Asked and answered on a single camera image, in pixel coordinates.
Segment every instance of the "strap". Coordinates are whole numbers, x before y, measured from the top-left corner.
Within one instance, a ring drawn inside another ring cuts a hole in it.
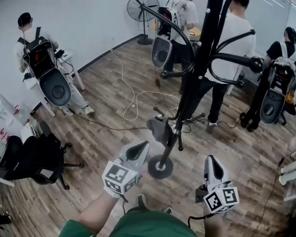
[[[28,44],[30,44],[27,40],[25,40],[23,38],[19,38],[17,42],[20,42],[22,45],[28,45]]]
[[[286,44],[284,42],[280,42],[280,45],[281,45],[281,49],[282,49],[282,57],[287,59],[288,55],[287,55]]]
[[[296,61],[296,51],[290,56],[290,59],[295,63],[295,61]]]
[[[40,27],[36,28],[36,34],[35,34],[35,39],[37,40],[39,38],[40,35]]]

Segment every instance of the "office chair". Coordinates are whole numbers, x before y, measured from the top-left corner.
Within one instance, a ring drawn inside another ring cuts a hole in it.
[[[283,109],[282,109],[282,112],[281,112],[281,117],[284,120],[282,125],[286,125],[286,123],[287,123],[287,121],[285,119],[285,116],[284,116],[284,112],[287,112],[290,115],[296,116],[296,104],[288,104],[288,103],[285,102],[285,104],[283,106]]]
[[[0,169],[6,180],[32,178],[36,183],[53,184],[60,180],[63,188],[69,190],[63,178],[64,167],[84,167],[83,163],[64,163],[66,148],[71,143],[61,147],[60,140],[50,131],[46,122],[40,123],[42,134],[36,138],[29,137],[22,145],[17,136],[9,137],[5,154],[0,161]]]

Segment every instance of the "wall baseboard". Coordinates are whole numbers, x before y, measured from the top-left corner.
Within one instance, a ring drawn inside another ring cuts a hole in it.
[[[112,50],[114,51],[114,50],[120,48],[121,46],[123,46],[123,45],[125,45],[125,44],[131,42],[132,40],[137,39],[137,38],[142,37],[142,36],[144,36],[144,34],[139,34],[139,35],[137,35],[137,36],[134,36],[134,37],[132,37],[131,39],[129,39],[129,40],[127,40],[127,41],[124,41],[123,43],[121,43],[121,44],[119,44],[119,45],[113,47]],[[104,52],[103,54],[101,54],[100,56],[94,58],[92,61],[90,61],[89,63],[87,63],[86,65],[84,65],[82,68],[78,69],[78,72],[81,73],[81,72],[82,72],[83,70],[85,70],[87,67],[91,66],[93,63],[95,63],[96,61],[100,60],[101,58],[103,58],[104,56],[106,56],[107,54],[109,54],[110,52],[111,52],[111,50],[108,50],[108,51]]]
[[[132,40],[137,39],[137,38],[139,38],[139,37],[144,37],[144,36],[145,36],[144,34],[139,34],[139,35],[137,35],[137,36],[134,36],[134,37],[132,37],[131,39],[129,39],[129,40],[127,40],[127,41],[124,41],[123,43],[121,43],[121,44],[119,44],[119,45],[113,47],[112,50],[116,50],[116,49],[120,48],[121,46],[123,46],[123,45],[125,45],[125,44],[131,42]],[[110,52],[111,52],[111,50],[108,50],[108,51],[104,52],[103,54],[101,54],[100,56],[94,58],[92,61],[90,61],[89,63],[87,63],[86,65],[84,65],[82,68],[78,69],[78,73],[81,73],[81,72],[82,72],[83,70],[85,70],[87,67],[91,66],[93,63],[95,63],[96,61],[100,60],[101,58],[103,58],[104,56],[106,56],[107,54],[109,54]],[[31,115],[34,115],[34,113],[37,111],[37,109],[38,109],[39,107],[41,107],[41,105],[42,105],[41,102],[39,102],[39,103],[34,107],[34,109],[31,111]]]

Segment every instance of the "wooden floor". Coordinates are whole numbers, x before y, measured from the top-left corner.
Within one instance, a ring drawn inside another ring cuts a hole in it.
[[[121,47],[115,54],[124,64],[124,79],[136,94],[142,91],[157,91],[155,71],[150,60],[151,46],[140,46],[136,41]],[[178,100],[161,94],[144,93],[138,97],[139,116],[135,121],[123,119],[123,113],[133,98],[131,89],[121,79],[121,66],[109,54],[81,73],[86,89],[83,96],[96,110],[94,120],[114,128],[145,126],[146,120],[155,115],[153,106],[163,111],[176,107]],[[162,82],[164,93],[178,97],[180,83],[176,79]],[[235,88],[224,99],[220,120],[231,126],[239,114],[245,111],[252,95]],[[202,100],[198,113],[208,114],[211,92]],[[154,141],[149,130],[113,131],[77,117],[64,116],[55,109],[52,118],[41,107],[36,115],[45,120],[53,133],[62,142],[71,142],[73,148],[65,157],[67,162],[83,161],[85,168],[68,168],[64,173],[70,190],[62,189],[60,182],[40,186],[32,180],[15,181],[15,188],[0,184],[0,203],[11,212],[13,224],[0,233],[3,236],[57,236],[67,220],[81,212],[102,192],[102,172],[109,159],[116,158],[119,149],[131,141],[149,140],[149,158],[161,154],[163,147]],[[136,117],[136,108],[130,107],[127,119]],[[143,168],[143,179],[133,188],[127,198],[126,209],[134,205],[136,196],[144,193],[151,209],[162,209],[171,205],[174,216],[184,222],[190,215],[202,216],[201,204],[194,203],[195,189],[204,183],[204,160],[207,155],[217,156],[229,170],[229,176],[238,188],[240,204],[224,215],[231,237],[248,237],[258,225],[262,210],[274,182],[277,164],[281,157],[296,149],[296,117],[286,115],[286,126],[264,125],[254,133],[248,133],[240,125],[229,129],[220,123],[213,134],[205,132],[206,121],[191,125],[191,133],[183,134],[184,150],[174,148],[170,157],[174,171],[170,178],[161,181],[151,178],[147,164]],[[275,191],[267,204],[266,212],[255,236],[275,236],[284,230],[289,214],[296,208],[296,201],[283,202],[287,193],[296,192],[296,181],[282,187],[276,182]],[[123,215],[121,202],[114,208],[107,224],[99,236],[108,236]],[[203,221],[192,222],[198,236],[204,236]]]

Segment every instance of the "black t-shirt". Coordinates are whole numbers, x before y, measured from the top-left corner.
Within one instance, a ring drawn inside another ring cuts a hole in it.
[[[287,48],[287,55],[288,57],[291,57],[295,53],[295,46],[290,41],[286,41],[285,44]],[[272,46],[270,46],[268,51],[266,51],[266,53],[272,60],[275,60],[278,57],[281,57],[282,56],[281,44],[278,41],[274,42]]]

